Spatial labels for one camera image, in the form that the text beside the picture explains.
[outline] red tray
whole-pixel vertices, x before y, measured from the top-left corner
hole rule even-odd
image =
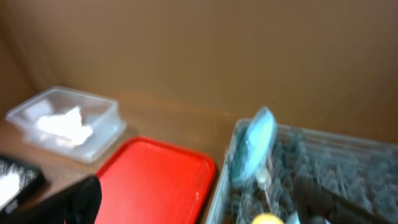
[[[97,172],[102,203],[96,224],[194,223],[215,177],[213,160],[137,137]]]

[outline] wire rack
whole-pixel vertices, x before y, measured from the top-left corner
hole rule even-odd
[[[242,119],[236,124],[207,223],[251,223],[262,212],[286,221],[295,211],[292,190],[300,176],[398,223],[398,146],[394,144],[279,125],[266,163],[272,176],[268,199],[254,178],[243,189],[232,189],[229,168],[249,123],[250,119]]]

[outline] cardboard wall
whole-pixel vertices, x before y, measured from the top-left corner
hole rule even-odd
[[[1,0],[37,88],[54,83],[398,141],[398,1]]]
[[[10,52],[0,30],[0,118],[34,93],[34,87]]]

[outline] wooden surface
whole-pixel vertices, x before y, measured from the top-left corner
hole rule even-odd
[[[398,1],[0,0],[38,90],[61,84],[398,141]]]
[[[3,37],[0,27],[0,118],[35,94],[34,87],[26,79]]]
[[[39,165],[50,183],[28,204],[37,203],[74,181],[95,173],[123,141],[137,134],[205,152],[213,158],[218,170],[221,170],[224,153],[235,124],[235,120],[228,114],[161,106],[140,105],[123,110],[121,115],[128,123],[127,130],[105,155],[90,165],[29,146],[22,142],[21,133],[13,125],[2,121],[0,153]],[[205,222],[216,184],[217,181],[205,204],[200,223]]]

